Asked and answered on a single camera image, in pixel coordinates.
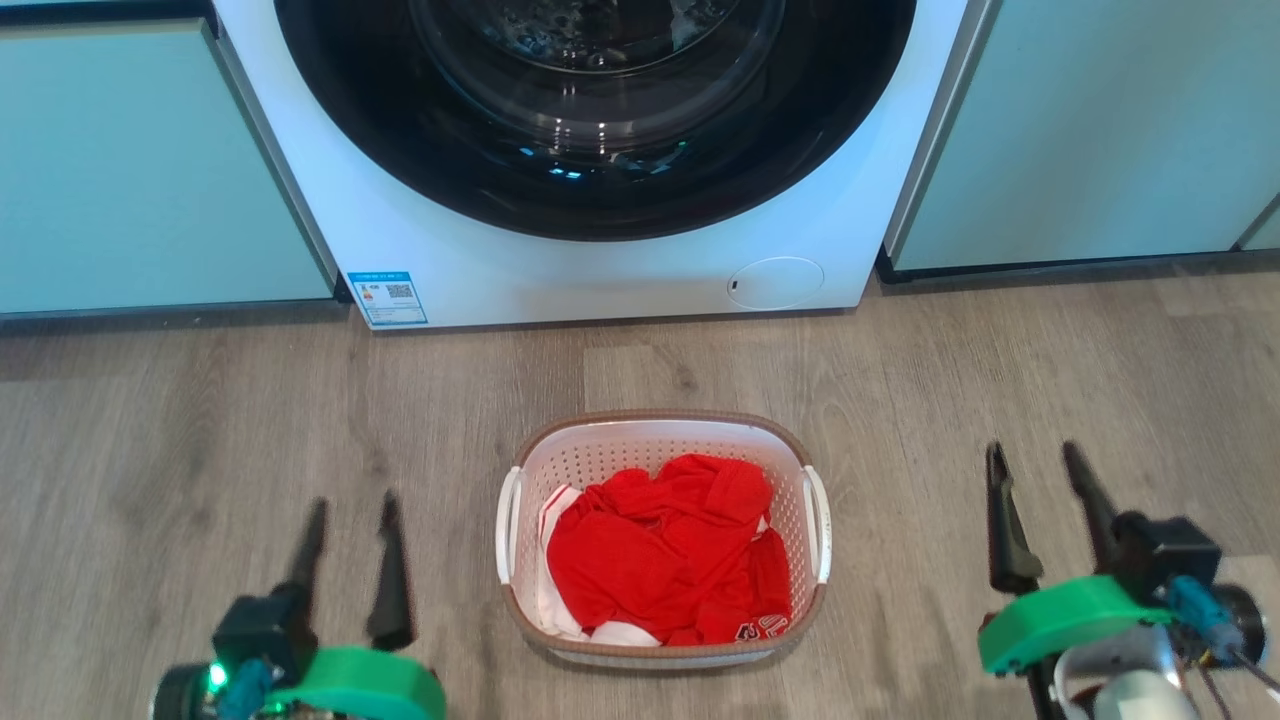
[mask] clothes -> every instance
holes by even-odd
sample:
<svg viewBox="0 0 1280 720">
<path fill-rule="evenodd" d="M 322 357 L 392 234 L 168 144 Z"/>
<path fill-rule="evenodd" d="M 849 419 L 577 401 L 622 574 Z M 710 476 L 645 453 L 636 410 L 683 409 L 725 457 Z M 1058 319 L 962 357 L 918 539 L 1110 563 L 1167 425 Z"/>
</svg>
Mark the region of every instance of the clothes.
<svg viewBox="0 0 1280 720">
<path fill-rule="evenodd" d="M 590 642 L 596 644 L 625 644 L 631 647 L 658 647 L 658 638 L 630 623 L 609 620 L 591 633 Z"/>
<path fill-rule="evenodd" d="M 741 460 L 685 455 L 654 479 L 622 470 L 559 515 L 548 570 L 585 630 L 631 623 L 680 646 L 773 637 L 791 600 L 782 538 L 760 530 L 772 500 Z"/>
<path fill-rule="evenodd" d="M 538 625 L 553 637 L 593 642 L 598 644 L 617 644 L 634 647 L 655 647 L 662 643 L 643 629 L 628 623 L 604 623 L 588 635 L 564 606 L 550 571 L 547 569 L 547 543 L 556 529 L 556 523 L 564 510 L 582 495 L 570 486 L 561 486 L 543 503 L 538 514 L 538 580 L 535 585 L 538 603 Z"/>
<path fill-rule="evenodd" d="M 571 641 L 586 641 L 588 635 L 582 626 L 577 624 L 573 615 L 564 606 L 556 583 L 552 580 L 550 570 L 547 568 L 547 543 L 550 541 L 556 523 L 564 510 L 573 505 L 581 496 L 581 491 L 568 486 L 561 486 L 552 493 L 550 498 L 543 503 L 538 515 L 538 624 L 549 635 Z"/>
</svg>

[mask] energy label sticker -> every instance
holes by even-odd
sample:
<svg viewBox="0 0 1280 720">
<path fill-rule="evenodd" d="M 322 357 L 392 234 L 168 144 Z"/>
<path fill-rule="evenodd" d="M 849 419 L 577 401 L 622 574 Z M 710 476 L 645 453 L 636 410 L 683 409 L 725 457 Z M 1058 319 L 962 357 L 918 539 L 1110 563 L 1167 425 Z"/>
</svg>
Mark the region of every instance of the energy label sticker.
<svg viewBox="0 0 1280 720">
<path fill-rule="evenodd" d="M 426 313 L 408 273 L 347 273 L 369 324 L 425 325 Z"/>
</svg>

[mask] green led light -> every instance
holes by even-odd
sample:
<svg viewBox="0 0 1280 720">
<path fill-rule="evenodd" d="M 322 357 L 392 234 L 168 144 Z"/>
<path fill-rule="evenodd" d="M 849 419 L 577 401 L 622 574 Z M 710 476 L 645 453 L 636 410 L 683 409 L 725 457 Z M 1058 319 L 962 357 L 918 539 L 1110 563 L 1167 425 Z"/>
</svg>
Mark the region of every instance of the green led light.
<svg viewBox="0 0 1280 720">
<path fill-rule="evenodd" d="M 227 669 L 214 662 L 209 666 L 209 691 L 218 692 L 227 684 Z"/>
</svg>

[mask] green 3d-printed part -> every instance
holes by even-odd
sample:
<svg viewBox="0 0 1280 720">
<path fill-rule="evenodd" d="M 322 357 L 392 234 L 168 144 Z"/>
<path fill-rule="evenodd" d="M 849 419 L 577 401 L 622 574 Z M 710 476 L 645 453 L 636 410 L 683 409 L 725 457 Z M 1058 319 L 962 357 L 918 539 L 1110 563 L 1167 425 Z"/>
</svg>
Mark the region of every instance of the green 3d-printed part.
<svg viewBox="0 0 1280 720">
<path fill-rule="evenodd" d="M 266 707 L 303 702 L 370 720 L 444 720 L 444 691 L 416 661 L 367 647 L 323 647 L 302 682 Z"/>
<path fill-rule="evenodd" d="M 978 652 L 987 673 L 1016 673 L 1138 623 L 1167 625 L 1172 619 L 1169 609 L 1134 602 L 1111 575 L 1088 575 L 1010 602 L 978 633 Z"/>
</svg>

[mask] white plastic basket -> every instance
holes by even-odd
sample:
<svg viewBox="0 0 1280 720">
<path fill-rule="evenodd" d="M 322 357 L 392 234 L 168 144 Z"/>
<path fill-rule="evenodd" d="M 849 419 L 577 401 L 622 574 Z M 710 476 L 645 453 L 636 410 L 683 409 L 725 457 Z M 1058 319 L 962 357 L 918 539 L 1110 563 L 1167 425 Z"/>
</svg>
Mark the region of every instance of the white plastic basket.
<svg viewBox="0 0 1280 720">
<path fill-rule="evenodd" d="M 773 486 L 773 528 L 791 568 L 792 620 L 778 637 L 695 647 L 618 647 L 543 633 L 534 619 L 538 511 L 563 483 L 582 488 L 626 468 L 657 473 L 687 452 L 737 457 Z M 571 662 L 637 670 L 718 667 L 762 660 L 800 639 L 822 605 L 831 571 L 831 512 L 822 479 L 786 429 L 754 415 L 626 411 L 585 415 L 544 428 L 525 446 L 498 496 L 498 579 L 521 630 Z"/>
</svg>

